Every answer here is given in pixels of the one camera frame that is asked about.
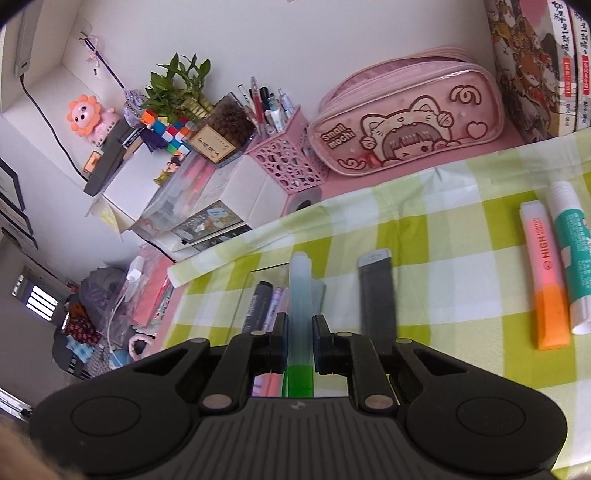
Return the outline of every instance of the pink pencil case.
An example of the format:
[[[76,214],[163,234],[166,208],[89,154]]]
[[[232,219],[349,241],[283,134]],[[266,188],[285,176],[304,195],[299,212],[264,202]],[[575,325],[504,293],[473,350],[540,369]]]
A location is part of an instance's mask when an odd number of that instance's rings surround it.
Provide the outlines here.
[[[445,47],[355,73],[322,99],[309,136],[332,170],[358,177],[491,142],[504,123],[491,74]]]

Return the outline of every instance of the orange highlighter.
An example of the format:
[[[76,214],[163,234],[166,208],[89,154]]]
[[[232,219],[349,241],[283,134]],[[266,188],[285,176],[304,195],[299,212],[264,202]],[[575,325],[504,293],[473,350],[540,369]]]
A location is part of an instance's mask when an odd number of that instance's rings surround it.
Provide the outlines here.
[[[519,210],[534,276],[538,350],[570,343],[569,304],[552,224],[541,202],[526,202]]]

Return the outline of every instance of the glue stick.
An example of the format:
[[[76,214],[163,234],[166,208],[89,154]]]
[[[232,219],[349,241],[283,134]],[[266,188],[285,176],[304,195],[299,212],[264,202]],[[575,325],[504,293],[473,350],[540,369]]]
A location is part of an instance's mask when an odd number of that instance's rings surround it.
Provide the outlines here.
[[[569,182],[550,185],[546,198],[566,275],[571,331],[575,335],[591,333],[591,235],[587,220]]]
[[[567,346],[570,343],[569,305],[550,218],[541,202],[523,203],[519,214],[534,277],[538,350]]]

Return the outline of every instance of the heart drawing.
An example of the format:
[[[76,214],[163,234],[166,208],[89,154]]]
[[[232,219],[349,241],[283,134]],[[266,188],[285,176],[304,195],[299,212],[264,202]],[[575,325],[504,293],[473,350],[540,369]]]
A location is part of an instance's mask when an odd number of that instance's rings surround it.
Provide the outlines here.
[[[466,127],[468,135],[474,140],[479,140],[488,132],[488,125],[484,122],[470,122]]]

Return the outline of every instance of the blue checkered cloth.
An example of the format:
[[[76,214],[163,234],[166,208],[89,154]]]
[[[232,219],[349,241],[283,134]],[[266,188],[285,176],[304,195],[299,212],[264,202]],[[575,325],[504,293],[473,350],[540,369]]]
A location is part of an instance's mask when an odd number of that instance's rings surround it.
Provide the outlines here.
[[[76,355],[82,361],[83,364],[87,363],[88,360],[90,360],[92,354],[95,353],[95,348],[86,343],[77,342],[76,340],[74,340],[74,337],[72,335],[68,335],[67,338],[68,344],[66,346],[68,347],[68,349],[72,350],[72,352],[74,352],[74,355]]]

